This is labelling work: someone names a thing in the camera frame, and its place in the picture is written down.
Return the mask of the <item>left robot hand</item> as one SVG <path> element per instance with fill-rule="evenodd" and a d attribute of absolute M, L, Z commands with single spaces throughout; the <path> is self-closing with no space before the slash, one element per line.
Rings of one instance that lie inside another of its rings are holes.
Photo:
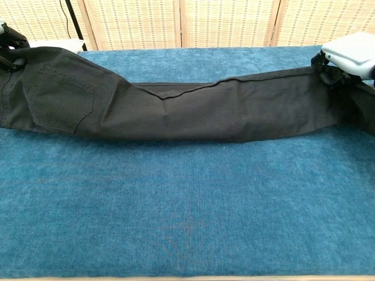
<path fill-rule="evenodd" d="M 26 59 L 11 54 L 13 49 L 30 48 L 27 38 L 10 28 L 1 18 L 1 70 L 5 72 L 17 72 L 24 68 Z"/>

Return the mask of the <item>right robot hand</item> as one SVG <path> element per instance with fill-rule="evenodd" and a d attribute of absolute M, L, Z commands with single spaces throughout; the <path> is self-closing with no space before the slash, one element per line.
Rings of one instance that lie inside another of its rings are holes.
<path fill-rule="evenodd" d="M 320 73 L 320 79 L 330 88 L 374 80 L 374 34 L 357 32 L 323 44 L 311 58 L 311 65 L 324 67 L 329 63 L 342 71 L 336 80 L 328 73 Z"/>

